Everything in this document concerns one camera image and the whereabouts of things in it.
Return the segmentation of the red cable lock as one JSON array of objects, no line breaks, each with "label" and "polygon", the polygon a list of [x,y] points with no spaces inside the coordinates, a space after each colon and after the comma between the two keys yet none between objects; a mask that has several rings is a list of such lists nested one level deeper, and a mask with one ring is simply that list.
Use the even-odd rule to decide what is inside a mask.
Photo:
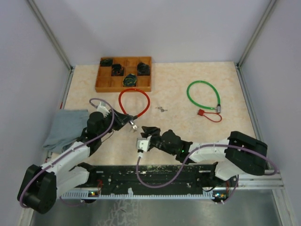
[{"label": "red cable lock", "polygon": [[119,96],[118,96],[119,106],[120,106],[122,112],[123,112],[125,115],[127,115],[127,113],[126,113],[125,108],[123,107],[123,104],[122,104],[122,95],[123,95],[124,93],[130,92],[130,91],[133,91],[133,92],[139,92],[139,93],[143,94],[143,95],[146,97],[146,99],[147,99],[147,105],[146,105],[146,107],[145,107],[139,114],[137,114],[136,116],[133,116],[133,117],[130,119],[130,121],[128,122],[129,124],[131,124],[132,122],[134,122],[135,119],[137,119],[137,118],[141,117],[142,115],[144,115],[144,114],[148,111],[148,109],[149,109],[149,107],[150,107],[150,104],[151,104],[150,97],[146,94],[146,92],[144,92],[144,91],[142,91],[142,90],[140,90],[140,89],[137,89],[137,88],[127,88],[127,89],[121,91],[120,94],[119,94]]}]

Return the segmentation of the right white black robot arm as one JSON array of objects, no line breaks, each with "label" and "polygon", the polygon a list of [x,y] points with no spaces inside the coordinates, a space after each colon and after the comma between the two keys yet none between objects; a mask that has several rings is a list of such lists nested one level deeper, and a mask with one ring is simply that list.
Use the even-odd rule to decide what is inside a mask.
[{"label": "right white black robot arm", "polygon": [[221,186],[231,177],[241,174],[263,176],[266,168],[268,146],[239,131],[232,131],[228,138],[214,143],[196,143],[182,140],[171,129],[161,133],[158,127],[142,127],[143,132],[136,141],[139,157],[157,148],[175,156],[182,164],[212,161],[214,172],[210,181]]}]

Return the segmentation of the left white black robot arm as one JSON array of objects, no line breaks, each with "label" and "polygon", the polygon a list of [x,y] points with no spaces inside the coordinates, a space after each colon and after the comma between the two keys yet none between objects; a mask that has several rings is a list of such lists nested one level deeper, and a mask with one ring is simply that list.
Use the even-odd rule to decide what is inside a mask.
[{"label": "left white black robot arm", "polygon": [[118,131],[134,119],[115,110],[90,114],[87,125],[75,143],[65,152],[41,166],[31,165],[25,173],[17,200],[23,208],[47,213],[56,200],[81,185],[94,186],[98,181],[95,167],[84,160],[102,145],[102,137]]}]

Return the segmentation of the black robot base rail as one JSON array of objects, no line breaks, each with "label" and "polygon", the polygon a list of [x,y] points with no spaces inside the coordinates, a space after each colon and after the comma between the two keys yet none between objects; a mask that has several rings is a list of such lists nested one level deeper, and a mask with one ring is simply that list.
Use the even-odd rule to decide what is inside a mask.
[{"label": "black robot base rail", "polygon": [[226,199],[237,177],[228,181],[214,177],[213,165],[98,165],[85,184],[60,197],[85,201],[113,199]]}]

